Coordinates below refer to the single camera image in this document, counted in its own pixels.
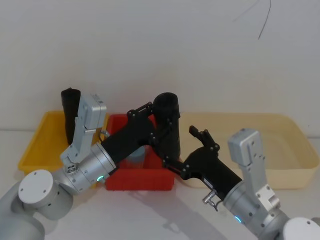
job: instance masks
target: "beige tray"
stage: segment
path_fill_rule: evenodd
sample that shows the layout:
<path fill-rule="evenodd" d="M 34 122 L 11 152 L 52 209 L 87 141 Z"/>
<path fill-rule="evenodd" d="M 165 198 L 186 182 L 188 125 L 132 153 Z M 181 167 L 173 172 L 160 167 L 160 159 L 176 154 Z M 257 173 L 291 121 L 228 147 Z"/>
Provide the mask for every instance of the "beige tray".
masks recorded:
<path fill-rule="evenodd" d="M 179 121 L 182 160 L 202 146 L 189 134 L 190 125 L 199 131 L 209 130 L 214 141 L 220 145 L 219 159 L 240 177 L 242 173 L 231 161 L 227 141 L 242 128 L 259 130 L 266 156 L 268 182 L 274 189 L 305 187 L 320 163 L 316 151 L 290 118 L 269 113 L 182 113 Z M 206 187 L 195 178 L 184 183 L 190 187 Z"/>

